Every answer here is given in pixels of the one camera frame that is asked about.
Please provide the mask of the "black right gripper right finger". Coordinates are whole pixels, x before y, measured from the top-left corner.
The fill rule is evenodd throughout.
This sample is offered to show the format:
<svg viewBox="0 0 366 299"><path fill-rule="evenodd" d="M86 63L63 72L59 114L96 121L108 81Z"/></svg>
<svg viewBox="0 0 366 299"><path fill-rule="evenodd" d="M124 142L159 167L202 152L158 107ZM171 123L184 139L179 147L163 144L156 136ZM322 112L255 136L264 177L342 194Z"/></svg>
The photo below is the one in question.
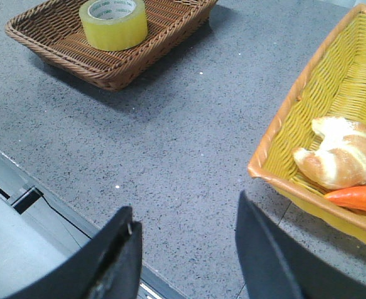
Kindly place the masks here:
<svg viewBox="0 0 366 299"><path fill-rule="evenodd" d="M235 241L250 298L366 298L366 285L299 245L244 191Z"/></svg>

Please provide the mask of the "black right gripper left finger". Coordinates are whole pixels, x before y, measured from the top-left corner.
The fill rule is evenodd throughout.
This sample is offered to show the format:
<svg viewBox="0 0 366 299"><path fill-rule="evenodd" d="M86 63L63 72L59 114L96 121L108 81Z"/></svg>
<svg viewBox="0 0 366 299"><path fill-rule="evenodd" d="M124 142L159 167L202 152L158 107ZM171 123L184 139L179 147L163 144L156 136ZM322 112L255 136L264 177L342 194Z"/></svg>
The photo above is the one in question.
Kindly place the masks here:
<svg viewBox="0 0 366 299"><path fill-rule="evenodd" d="M72 237L87 242L70 257L42 237L16 237L1 270L2 298L136 298L142 271L142 225L121 207L94 232L69 208L54 208Z"/></svg>

